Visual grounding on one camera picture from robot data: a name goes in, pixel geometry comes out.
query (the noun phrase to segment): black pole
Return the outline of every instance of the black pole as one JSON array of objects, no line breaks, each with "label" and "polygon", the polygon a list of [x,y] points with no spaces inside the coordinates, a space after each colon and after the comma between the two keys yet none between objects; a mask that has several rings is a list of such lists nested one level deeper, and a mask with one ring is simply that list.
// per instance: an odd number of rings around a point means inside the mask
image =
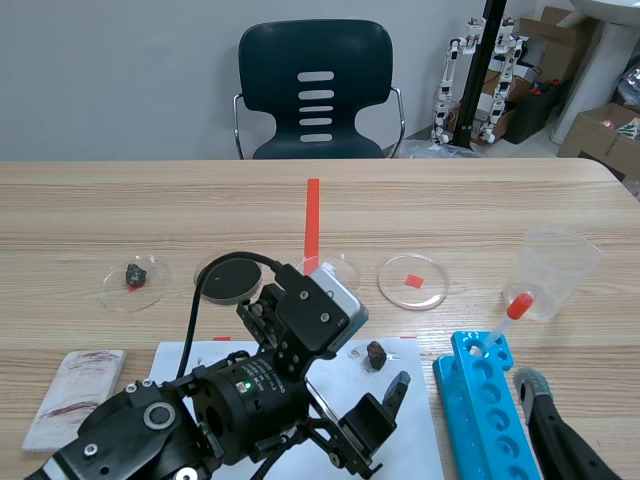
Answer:
[{"label": "black pole", "polygon": [[453,132],[452,145],[458,147],[471,148],[471,130],[473,128],[473,118],[476,115],[478,101],[484,85],[484,77],[487,74],[493,49],[495,47],[500,22],[504,15],[504,7],[507,0],[487,0],[484,5],[482,17],[486,20],[482,43],[476,49],[476,53],[471,60],[469,76],[464,87],[464,94],[460,102],[460,113],[456,122],[456,130]]}]

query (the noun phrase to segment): plastic dropper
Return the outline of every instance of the plastic dropper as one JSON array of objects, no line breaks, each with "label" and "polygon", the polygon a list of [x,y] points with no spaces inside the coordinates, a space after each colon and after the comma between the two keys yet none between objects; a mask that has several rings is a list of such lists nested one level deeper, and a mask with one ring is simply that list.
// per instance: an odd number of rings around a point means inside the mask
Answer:
[{"label": "plastic dropper", "polygon": [[516,323],[516,320],[520,320],[522,315],[524,315],[527,310],[529,310],[529,307],[531,307],[532,304],[533,295],[531,295],[530,293],[525,292],[518,295],[515,300],[511,302],[509,308],[507,308],[502,323],[494,328],[484,341],[484,344],[482,345],[482,354],[486,354],[489,351],[491,345],[496,343],[496,340],[504,335],[504,332],[507,330],[507,328]]}]

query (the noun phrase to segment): blue test tube rack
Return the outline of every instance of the blue test tube rack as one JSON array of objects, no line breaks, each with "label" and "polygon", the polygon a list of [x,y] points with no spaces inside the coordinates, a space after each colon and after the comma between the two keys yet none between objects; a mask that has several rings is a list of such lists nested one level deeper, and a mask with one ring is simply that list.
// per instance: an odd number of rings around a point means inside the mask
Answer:
[{"label": "blue test tube rack", "polygon": [[513,367],[504,336],[484,356],[488,332],[455,332],[453,355],[433,370],[440,388],[449,437],[462,480],[540,480],[527,437],[504,376]]}]

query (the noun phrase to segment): white paper sheet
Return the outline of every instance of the white paper sheet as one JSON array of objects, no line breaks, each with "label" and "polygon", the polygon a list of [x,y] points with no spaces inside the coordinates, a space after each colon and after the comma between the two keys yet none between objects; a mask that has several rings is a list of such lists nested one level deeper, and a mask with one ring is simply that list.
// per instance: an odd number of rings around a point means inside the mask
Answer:
[{"label": "white paper sheet", "polygon": [[[367,392],[382,400],[394,377],[401,370],[406,370],[411,375],[411,384],[396,418],[398,428],[373,456],[372,466],[378,463],[384,465],[373,478],[443,480],[418,342],[410,338],[388,338],[378,341],[389,356],[381,371],[376,372],[369,366],[366,346],[370,340],[351,340],[338,352],[335,359],[317,360],[309,370],[307,378],[336,414],[342,417]],[[149,375],[151,380],[163,382],[175,378],[182,345],[181,342],[160,344]],[[257,346],[255,342],[194,342],[187,372],[197,365],[211,365],[238,350],[254,353]],[[193,415],[191,400],[185,400],[185,404]],[[231,467],[223,466],[216,471],[214,478],[249,479],[257,467],[245,458]],[[354,477],[346,470],[333,467],[327,455],[309,440],[286,452],[269,471],[267,478],[347,480]]]}]

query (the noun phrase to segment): gray wall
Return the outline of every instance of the gray wall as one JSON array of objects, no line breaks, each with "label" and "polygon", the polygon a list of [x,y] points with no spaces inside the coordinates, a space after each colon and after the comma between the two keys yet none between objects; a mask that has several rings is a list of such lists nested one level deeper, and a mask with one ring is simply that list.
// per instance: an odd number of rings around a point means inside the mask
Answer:
[{"label": "gray wall", "polygon": [[[462,35],[483,3],[1,0],[0,160],[236,158],[238,41],[254,24],[300,18],[366,18],[387,28],[411,134],[431,123],[448,38]],[[509,3],[514,14],[535,7]],[[357,126],[392,144],[392,98],[361,112]],[[268,115],[244,109],[241,128],[249,153],[275,130]]]}]

